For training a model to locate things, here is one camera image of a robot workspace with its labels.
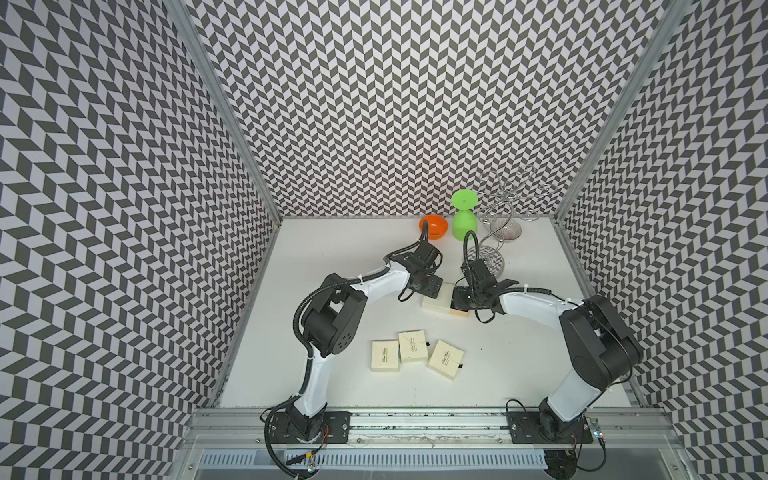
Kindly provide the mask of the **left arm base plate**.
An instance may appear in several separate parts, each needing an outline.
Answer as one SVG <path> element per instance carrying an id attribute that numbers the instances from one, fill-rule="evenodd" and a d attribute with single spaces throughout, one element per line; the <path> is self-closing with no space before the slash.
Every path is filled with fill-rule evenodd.
<path id="1" fill-rule="evenodd" d="M 350 433 L 351 413 L 349 411 L 329 411 L 314 429 L 305 435 L 289 418 L 280 411 L 275 414 L 268 427 L 267 438 L 277 444 L 346 444 Z"/>

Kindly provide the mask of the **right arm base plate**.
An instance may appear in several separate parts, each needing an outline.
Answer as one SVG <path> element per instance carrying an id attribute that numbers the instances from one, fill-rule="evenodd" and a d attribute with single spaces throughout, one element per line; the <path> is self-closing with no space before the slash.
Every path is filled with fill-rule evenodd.
<path id="1" fill-rule="evenodd" d="M 554 414 L 519 411 L 507 413 L 507 421 L 514 444 L 578 446 L 595 440 L 583 416 L 563 422 Z"/>

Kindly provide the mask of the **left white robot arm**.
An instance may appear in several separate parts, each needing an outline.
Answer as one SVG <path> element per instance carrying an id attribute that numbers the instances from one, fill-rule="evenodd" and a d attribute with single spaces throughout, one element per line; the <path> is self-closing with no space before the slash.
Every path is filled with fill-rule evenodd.
<path id="1" fill-rule="evenodd" d="M 267 408 L 262 420 L 281 410 L 302 422 L 320 418 L 327 408 L 333 360 L 355 338 L 365 308 L 393 294 L 401 302 L 415 294 L 437 298 L 443 279 L 436 272 L 442 259 L 423 220 L 418 240 L 386 254 L 381 269 L 353 278 L 328 275 L 293 315 L 293 334 L 307 353 L 302 383 L 287 400 Z"/>

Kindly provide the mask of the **cream drawer jewelry box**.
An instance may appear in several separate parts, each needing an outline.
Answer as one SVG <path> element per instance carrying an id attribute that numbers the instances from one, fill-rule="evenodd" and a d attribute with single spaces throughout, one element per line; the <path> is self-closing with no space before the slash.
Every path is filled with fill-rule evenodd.
<path id="1" fill-rule="evenodd" d="M 444 282 L 436 298 L 426 296 L 422 298 L 421 309 L 431 314 L 467 317 L 468 311 L 459 310 L 453 306 L 454 289 L 454 283 Z"/>

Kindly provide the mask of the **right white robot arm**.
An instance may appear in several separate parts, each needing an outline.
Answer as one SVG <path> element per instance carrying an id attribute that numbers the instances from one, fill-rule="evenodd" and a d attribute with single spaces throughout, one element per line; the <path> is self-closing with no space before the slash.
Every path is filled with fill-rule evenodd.
<path id="1" fill-rule="evenodd" d="M 583 427 L 584 413 L 609 387 L 633 375 L 643 349 L 608 298 L 593 295 L 576 302 L 547 288 L 498 280 L 480 258 L 479 249 L 476 233 L 467 232 L 461 264 L 466 284 L 454 290 L 452 306 L 472 312 L 482 324 L 499 315 L 516 315 L 562 334 L 571 367 L 539 404 L 535 425 L 545 442 L 563 441 Z"/>

